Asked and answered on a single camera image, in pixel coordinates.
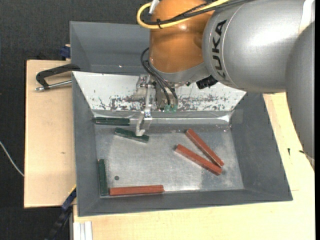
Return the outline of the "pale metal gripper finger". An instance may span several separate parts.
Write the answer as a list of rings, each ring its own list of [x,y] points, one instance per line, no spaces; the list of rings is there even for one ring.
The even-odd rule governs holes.
[[[144,111],[143,115],[143,130],[147,131],[151,125],[153,120],[151,111]]]
[[[144,118],[145,118],[145,113],[141,112],[139,117],[138,117],[138,121],[136,123],[136,128],[135,128],[135,135],[138,137],[141,137],[145,134],[145,129],[143,129],[143,122],[144,122]]]

